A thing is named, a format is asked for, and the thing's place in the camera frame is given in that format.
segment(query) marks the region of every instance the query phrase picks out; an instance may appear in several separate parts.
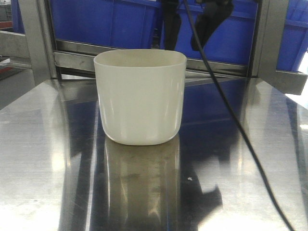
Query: white cup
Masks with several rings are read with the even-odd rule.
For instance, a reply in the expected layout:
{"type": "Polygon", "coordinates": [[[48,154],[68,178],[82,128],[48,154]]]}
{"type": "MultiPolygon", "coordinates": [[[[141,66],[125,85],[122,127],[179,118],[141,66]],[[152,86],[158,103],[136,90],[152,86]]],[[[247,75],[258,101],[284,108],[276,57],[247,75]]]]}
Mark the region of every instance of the white cup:
{"type": "Polygon", "coordinates": [[[165,50],[115,50],[94,58],[103,129],[115,142],[154,145],[180,128],[186,56],[165,50]]]}

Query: metal post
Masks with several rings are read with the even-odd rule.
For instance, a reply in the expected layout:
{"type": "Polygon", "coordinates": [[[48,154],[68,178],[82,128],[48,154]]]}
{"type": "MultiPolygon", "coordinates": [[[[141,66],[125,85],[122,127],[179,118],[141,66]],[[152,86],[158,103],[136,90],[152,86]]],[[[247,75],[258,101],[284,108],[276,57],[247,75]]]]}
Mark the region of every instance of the metal post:
{"type": "Polygon", "coordinates": [[[19,6],[35,84],[49,78],[61,78],[54,62],[53,51],[57,49],[48,0],[21,0],[19,6]]]}
{"type": "Polygon", "coordinates": [[[307,75],[276,70],[289,0],[262,0],[257,14],[248,76],[260,77],[283,93],[300,94],[307,75]]]}

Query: metal frame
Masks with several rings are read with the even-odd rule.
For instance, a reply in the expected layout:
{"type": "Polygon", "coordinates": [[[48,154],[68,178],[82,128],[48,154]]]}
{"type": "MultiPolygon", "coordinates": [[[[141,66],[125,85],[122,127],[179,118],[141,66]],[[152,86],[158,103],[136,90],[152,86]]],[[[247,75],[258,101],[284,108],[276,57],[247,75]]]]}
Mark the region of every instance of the metal frame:
{"type": "MultiPolygon", "coordinates": [[[[288,0],[259,2],[249,66],[218,62],[210,65],[220,76],[260,77],[283,93],[300,94],[307,76],[276,70],[288,0]]],[[[95,77],[94,56],[116,49],[55,40],[49,1],[27,0],[19,4],[26,35],[0,31],[0,54],[11,57],[0,64],[32,68],[36,84],[48,78],[60,79],[61,72],[95,77]]],[[[187,71],[187,77],[208,77],[200,60],[188,59],[187,71]]]]}

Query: black object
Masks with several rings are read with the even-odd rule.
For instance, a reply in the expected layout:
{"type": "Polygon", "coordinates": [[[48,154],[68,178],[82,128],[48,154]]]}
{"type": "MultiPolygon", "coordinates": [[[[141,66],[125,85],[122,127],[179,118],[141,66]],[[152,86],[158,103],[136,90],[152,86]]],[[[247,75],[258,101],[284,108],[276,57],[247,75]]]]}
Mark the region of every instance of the black object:
{"type": "MultiPolygon", "coordinates": [[[[205,11],[197,16],[195,22],[195,28],[202,47],[205,46],[219,25],[231,15],[234,8],[232,0],[203,0],[203,2],[208,2],[205,11]]],[[[194,51],[199,50],[194,35],[191,39],[191,45],[194,51]]]]}
{"type": "Polygon", "coordinates": [[[165,50],[173,51],[177,44],[181,27],[181,17],[177,13],[179,0],[162,0],[163,19],[165,26],[165,50]]]}

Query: stainless steel table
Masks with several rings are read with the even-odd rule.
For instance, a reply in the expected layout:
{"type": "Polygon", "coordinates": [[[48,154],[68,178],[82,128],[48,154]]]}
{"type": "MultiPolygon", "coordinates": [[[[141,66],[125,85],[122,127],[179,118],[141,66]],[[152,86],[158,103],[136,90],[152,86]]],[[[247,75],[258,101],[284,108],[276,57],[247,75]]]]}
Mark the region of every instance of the stainless steel table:
{"type": "MultiPolygon", "coordinates": [[[[308,111],[267,83],[221,83],[274,194],[307,231],[308,111]]],[[[105,137],[94,80],[48,80],[0,111],[1,231],[286,231],[212,83],[185,88],[179,134],[105,137]]]]}

